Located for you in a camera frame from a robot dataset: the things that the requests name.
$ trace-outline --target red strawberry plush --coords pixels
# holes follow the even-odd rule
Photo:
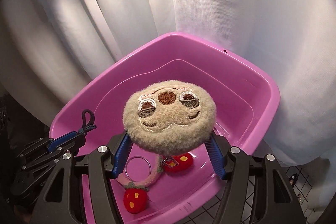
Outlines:
[[[146,209],[147,193],[143,189],[129,188],[124,195],[124,205],[127,211],[137,214]]]
[[[162,165],[164,171],[171,173],[180,172],[189,168],[193,164],[193,157],[189,153],[173,156],[173,158],[177,164],[173,160],[167,161],[166,164],[169,166]]]

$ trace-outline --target gray eyelid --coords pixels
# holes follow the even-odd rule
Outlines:
[[[138,116],[140,118],[150,117],[154,114],[156,107],[149,107],[143,110],[140,110]]]
[[[180,100],[181,104],[188,108],[195,108],[198,107],[200,104],[199,99],[192,99],[192,100]]]

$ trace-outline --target beige fur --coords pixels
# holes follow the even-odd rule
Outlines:
[[[172,93],[176,100],[171,103]],[[150,108],[142,110],[142,105]],[[123,123],[139,147],[172,156],[189,152],[206,141],[215,118],[216,105],[204,89],[170,80],[133,94],[125,105]]]

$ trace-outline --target white textured fabric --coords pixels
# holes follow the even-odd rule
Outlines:
[[[1,29],[11,33],[6,36],[11,45],[4,52],[20,57],[13,58],[7,70],[16,83],[27,81],[29,92],[14,85],[2,68],[0,80],[26,109],[50,124],[61,102],[112,65],[113,59],[81,0],[16,2],[20,4],[1,1],[6,22]],[[97,3],[123,55],[178,30],[219,43],[269,73],[282,98],[265,141],[284,164],[304,164],[336,145],[336,0]],[[29,73],[14,70],[24,64]],[[42,102],[25,97],[38,92]],[[45,111],[46,105],[52,110]]]

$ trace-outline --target plush toy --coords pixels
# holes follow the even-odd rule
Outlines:
[[[125,130],[137,146],[158,156],[145,180],[133,182],[125,172],[118,176],[117,181],[126,188],[127,211],[136,214],[146,208],[146,191],[163,171],[176,173],[192,166],[189,151],[209,138],[215,118],[214,101],[194,84],[160,82],[129,98],[123,114]]]

